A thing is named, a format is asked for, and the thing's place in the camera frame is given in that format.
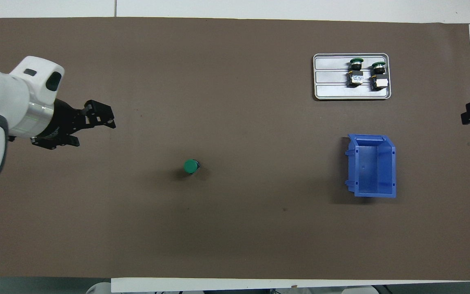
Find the brown mat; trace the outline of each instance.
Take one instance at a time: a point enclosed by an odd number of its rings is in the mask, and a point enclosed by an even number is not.
[[[324,52],[385,52],[392,97],[315,101]],[[0,275],[470,280],[467,25],[0,19],[0,70],[27,55],[117,129],[10,144]],[[394,142],[396,199],[347,191],[349,133]]]

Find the green push button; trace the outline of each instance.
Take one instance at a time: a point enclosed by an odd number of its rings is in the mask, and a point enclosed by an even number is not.
[[[199,169],[199,167],[201,167],[201,164],[199,164],[199,162],[194,159],[188,159],[184,163],[184,171],[190,175],[193,175]]]

